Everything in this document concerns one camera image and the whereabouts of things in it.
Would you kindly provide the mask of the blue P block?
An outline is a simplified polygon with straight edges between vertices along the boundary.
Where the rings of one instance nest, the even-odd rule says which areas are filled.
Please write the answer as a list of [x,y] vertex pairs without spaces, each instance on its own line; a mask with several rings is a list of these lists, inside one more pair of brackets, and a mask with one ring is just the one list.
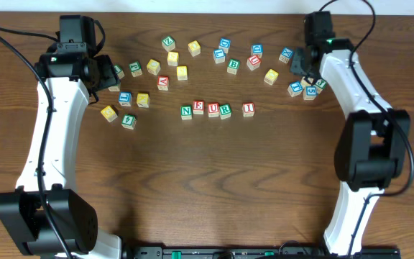
[[309,76],[305,76],[301,79],[300,84],[303,88],[307,87],[307,86],[312,86],[314,82],[314,79],[309,77]]

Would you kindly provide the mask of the red I block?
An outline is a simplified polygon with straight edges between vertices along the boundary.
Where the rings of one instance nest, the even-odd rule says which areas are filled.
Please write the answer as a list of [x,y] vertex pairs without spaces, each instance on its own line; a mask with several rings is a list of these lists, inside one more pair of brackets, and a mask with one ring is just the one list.
[[242,114],[244,117],[253,117],[254,113],[255,108],[252,102],[242,104]]

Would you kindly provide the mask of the green N block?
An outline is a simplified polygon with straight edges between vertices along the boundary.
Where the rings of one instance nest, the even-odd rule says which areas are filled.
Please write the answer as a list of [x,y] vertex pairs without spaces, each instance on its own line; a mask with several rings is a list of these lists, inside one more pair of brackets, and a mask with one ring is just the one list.
[[188,120],[193,118],[193,110],[191,105],[181,106],[180,116],[182,120]]

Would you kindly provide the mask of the green R block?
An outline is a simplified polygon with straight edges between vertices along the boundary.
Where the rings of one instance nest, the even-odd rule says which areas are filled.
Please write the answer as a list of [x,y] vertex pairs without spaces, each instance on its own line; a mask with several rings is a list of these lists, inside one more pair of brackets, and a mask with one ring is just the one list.
[[229,104],[222,104],[219,106],[219,116],[221,119],[227,119],[231,114],[232,110]]

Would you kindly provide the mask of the red E block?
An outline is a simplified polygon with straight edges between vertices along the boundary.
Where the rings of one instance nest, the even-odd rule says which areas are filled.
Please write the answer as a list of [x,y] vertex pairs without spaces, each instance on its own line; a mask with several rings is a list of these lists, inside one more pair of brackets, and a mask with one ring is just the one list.
[[204,110],[205,110],[204,101],[195,100],[193,102],[193,113],[194,114],[204,114]]

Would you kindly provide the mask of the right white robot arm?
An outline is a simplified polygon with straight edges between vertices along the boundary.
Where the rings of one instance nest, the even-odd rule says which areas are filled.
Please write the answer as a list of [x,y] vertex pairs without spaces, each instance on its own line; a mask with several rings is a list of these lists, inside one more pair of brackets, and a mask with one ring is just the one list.
[[327,82],[345,116],[333,157],[339,195],[323,233],[324,250],[313,257],[399,258],[397,248],[362,247],[362,236],[375,204],[390,196],[386,190],[402,173],[406,158],[408,181],[393,195],[403,194],[413,182],[410,116],[378,94],[361,67],[357,47],[336,36],[330,12],[307,14],[303,24],[305,47],[295,51],[290,70]]

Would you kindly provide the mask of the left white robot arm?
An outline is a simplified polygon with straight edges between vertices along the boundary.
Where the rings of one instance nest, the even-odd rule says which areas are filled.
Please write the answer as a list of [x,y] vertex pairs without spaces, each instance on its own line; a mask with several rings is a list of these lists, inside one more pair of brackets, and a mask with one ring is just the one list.
[[99,21],[62,15],[57,41],[34,65],[38,108],[27,162],[15,189],[0,193],[0,220],[23,255],[125,258],[122,239],[98,227],[95,209],[76,191],[81,122],[97,92],[119,82]]

